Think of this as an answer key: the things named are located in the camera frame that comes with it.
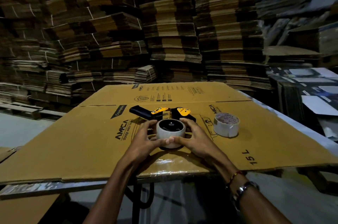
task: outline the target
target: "hand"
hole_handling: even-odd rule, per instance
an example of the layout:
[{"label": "hand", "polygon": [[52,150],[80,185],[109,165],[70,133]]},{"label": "hand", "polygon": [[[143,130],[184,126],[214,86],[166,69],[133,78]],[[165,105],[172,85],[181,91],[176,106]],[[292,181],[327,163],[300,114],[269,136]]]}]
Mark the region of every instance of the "hand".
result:
[{"label": "hand", "polygon": [[170,144],[169,139],[158,140],[157,137],[148,139],[148,128],[156,123],[157,120],[142,123],[129,148],[122,157],[123,159],[132,161],[135,168],[137,168],[155,148]]},{"label": "hand", "polygon": [[171,136],[168,141],[169,143],[175,142],[181,144],[208,162],[213,162],[214,159],[220,161],[226,157],[198,124],[187,118],[180,118],[180,121],[191,129],[192,137],[186,139],[179,136]]}]

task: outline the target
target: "yellow tape dispenser part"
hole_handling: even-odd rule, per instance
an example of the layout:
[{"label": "yellow tape dispenser part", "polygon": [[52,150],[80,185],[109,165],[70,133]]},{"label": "yellow tape dispenser part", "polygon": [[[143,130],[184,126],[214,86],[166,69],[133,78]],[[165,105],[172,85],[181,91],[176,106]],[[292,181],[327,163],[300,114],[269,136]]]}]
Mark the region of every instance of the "yellow tape dispenser part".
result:
[{"label": "yellow tape dispenser part", "polygon": [[151,114],[155,115],[155,114],[157,114],[159,112],[163,112],[163,111],[166,111],[166,110],[168,110],[167,107],[159,107],[158,109],[156,109],[154,111],[151,111]]},{"label": "yellow tape dispenser part", "polygon": [[187,116],[187,115],[189,115],[190,112],[191,112],[189,109],[183,108],[183,107],[178,107],[177,110],[184,117]]}]

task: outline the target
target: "floor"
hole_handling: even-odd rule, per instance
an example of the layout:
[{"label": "floor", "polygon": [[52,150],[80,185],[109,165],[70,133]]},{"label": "floor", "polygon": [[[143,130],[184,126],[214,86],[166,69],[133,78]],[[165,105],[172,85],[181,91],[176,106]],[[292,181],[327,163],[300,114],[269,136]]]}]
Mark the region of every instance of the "floor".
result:
[{"label": "floor", "polygon": [[[17,147],[30,141],[52,121],[30,120],[0,113],[0,146]],[[292,223],[336,223],[338,197],[319,193],[306,177],[290,169],[277,178],[260,173],[247,177],[259,184],[261,192]],[[100,190],[71,193],[73,201],[91,207]],[[155,197],[150,208],[141,210],[140,223],[242,223],[223,194],[222,183],[214,180],[184,180],[155,184]],[[147,191],[142,192],[146,201]],[[131,223],[132,203],[124,197],[119,224]]]}]

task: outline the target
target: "right hand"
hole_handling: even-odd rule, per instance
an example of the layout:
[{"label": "right hand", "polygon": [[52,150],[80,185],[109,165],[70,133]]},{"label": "right hand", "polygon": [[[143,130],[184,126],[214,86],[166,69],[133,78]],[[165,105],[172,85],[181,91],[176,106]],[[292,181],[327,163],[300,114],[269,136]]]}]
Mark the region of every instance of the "right hand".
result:
[{"label": "right hand", "polygon": [[198,124],[187,118],[180,118],[180,121],[191,129],[192,137],[186,139],[179,136],[171,136],[169,138],[170,143],[175,142],[181,144],[191,150],[192,153],[204,158],[208,162],[226,157]]}]

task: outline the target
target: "white tape roll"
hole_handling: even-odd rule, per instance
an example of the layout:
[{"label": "white tape roll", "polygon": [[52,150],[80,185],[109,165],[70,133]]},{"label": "white tape roll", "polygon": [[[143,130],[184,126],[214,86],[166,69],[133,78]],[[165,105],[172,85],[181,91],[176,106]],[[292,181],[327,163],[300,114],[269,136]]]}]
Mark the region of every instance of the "white tape roll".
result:
[{"label": "white tape roll", "polygon": [[214,131],[220,136],[232,138],[237,136],[239,118],[229,113],[218,113],[214,119]]},{"label": "white tape roll", "polygon": [[[156,124],[156,137],[158,140],[167,139],[170,136],[184,137],[186,133],[186,126],[176,119],[163,119]],[[178,148],[180,144],[170,143],[164,146],[165,148]]]}]

